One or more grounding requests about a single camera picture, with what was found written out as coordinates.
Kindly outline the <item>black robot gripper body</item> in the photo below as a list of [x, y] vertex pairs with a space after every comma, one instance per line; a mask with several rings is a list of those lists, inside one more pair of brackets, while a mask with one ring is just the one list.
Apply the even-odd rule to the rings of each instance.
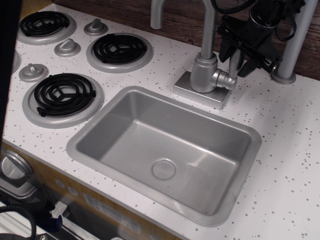
[[282, 56], [276, 49], [272, 34], [274, 28], [258, 24], [253, 17], [247, 21], [229, 15], [223, 15], [217, 33], [222, 36], [235, 35], [236, 48], [248, 60], [255, 61], [255, 68], [263, 69], [268, 73], [273, 72], [282, 61]]

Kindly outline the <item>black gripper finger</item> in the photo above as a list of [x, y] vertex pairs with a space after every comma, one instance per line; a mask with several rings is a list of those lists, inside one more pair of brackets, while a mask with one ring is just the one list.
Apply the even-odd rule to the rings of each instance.
[[220, 45], [219, 59], [226, 61], [237, 50], [237, 37], [235, 35], [223, 35]]
[[240, 69], [238, 76], [239, 77], [247, 77], [250, 73], [252, 73], [256, 69], [256, 62], [252, 59], [248, 60]]

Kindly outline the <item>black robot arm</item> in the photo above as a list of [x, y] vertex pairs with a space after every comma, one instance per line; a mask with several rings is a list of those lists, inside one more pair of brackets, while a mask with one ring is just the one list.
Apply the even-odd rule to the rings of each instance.
[[232, 8], [220, 8], [215, 0], [213, 8], [221, 13], [221, 25], [217, 32], [222, 37], [219, 59], [225, 62], [237, 50], [248, 57], [240, 68], [239, 77], [248, 76], [256, 68], [271, 73], [283, 60], [273, 43], [282, 20], [289, 20], [297, 29], [294, 14], [306, 4], [303, 0], [248, 0]]

